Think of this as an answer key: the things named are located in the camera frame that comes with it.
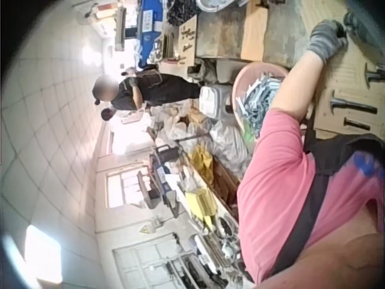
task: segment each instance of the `person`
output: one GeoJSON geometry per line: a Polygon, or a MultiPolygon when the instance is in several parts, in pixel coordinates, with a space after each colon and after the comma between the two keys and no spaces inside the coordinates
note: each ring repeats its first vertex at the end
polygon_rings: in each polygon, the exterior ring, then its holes
{"type": "Polygon", "coordinates": [[[311,127],[305,147],[301,140],[322,68],[346,47],[345,35],[332,20],[314,27],[238,188],[242,256],[258,289],[385,288],[384,142],[371,134],[316,140],[311,127]]]}
{"type": "Polygon", "coordinates": [[[147,70],[129,73],[129,77],[120,84],[111,77],[102,75],[96,80],[92,92],[96,105],[100,101],[111,101],[117,110],[139,110],[144,103],[148,107],[156,107],[199,98],[200,86],[176,75],[147,70]]]}
{"type": "Polygon", "coordinates": [[[115,107],[113,106],[110,106],[110,107],[106,107],[104,108],[101,113],[100,113],[100,116],[102,117],[102,119],[104,121],[109,121],[110,119],[112,119],[112,117],[114,116],[117,116],[121,119],[124,119],[126,117],[129,117],[130,115],[132,115],[132,113],[134,113],[133,111],[131,110],[117,110],[115,107]]]}

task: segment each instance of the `black apron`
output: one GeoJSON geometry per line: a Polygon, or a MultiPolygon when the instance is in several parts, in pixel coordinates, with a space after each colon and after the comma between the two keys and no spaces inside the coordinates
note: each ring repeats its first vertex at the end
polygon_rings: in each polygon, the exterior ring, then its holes
{"type": "Polygon", "coordinates": [[[364,151],[385,167],[384,141],[373,134],[337,135],[328,140],[317,140],[313,130],[315,110],[307,126],[304,151],[315,159],[316,172],[297,221],[282,246],[267,278],[294,264],[313,231],[324,201],[329,177],[340,171],[355,151],[364,151]]]}

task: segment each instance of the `glove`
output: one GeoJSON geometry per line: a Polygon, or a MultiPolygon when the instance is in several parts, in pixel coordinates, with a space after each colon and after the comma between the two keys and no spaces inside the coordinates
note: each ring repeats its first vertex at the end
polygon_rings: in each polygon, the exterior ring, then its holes
{"type": "Polygon", "coordinates": [[[128,83],[131,87],[136,87],[138,86],[138,78],[136,77],[129,77],[128,78],[128,83]]]}
{"type": "Polygon", "coordinates": [[[307,50],[313,51],[324,63],[343,47],[348,45],[346,32],[341,23],[323,20],[314,27],[307,50]]]}

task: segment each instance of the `white container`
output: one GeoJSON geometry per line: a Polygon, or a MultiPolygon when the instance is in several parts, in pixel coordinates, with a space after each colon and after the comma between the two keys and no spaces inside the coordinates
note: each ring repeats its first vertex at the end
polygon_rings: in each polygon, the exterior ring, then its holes
{"type": "Polygon", "coordinates": [[[204,115],[218,120],[233,119],[234,114],[226,111],[226,104],[231,105],[231,85],[214,84],[200,89],[199,110],[204,115]]]}

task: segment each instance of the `hair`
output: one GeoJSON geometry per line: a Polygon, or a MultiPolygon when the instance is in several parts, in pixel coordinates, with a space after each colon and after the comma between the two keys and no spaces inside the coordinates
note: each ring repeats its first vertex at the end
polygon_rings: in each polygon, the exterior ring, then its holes
{"type": "Polygon", "coordinates": [[[112,119],[112,117],[114,116],[114,113],[112,113],[112,109],[107,107],[102,110],[100,115],[102,116],[102,119],[107,122],[110,119],[112,119]]]}

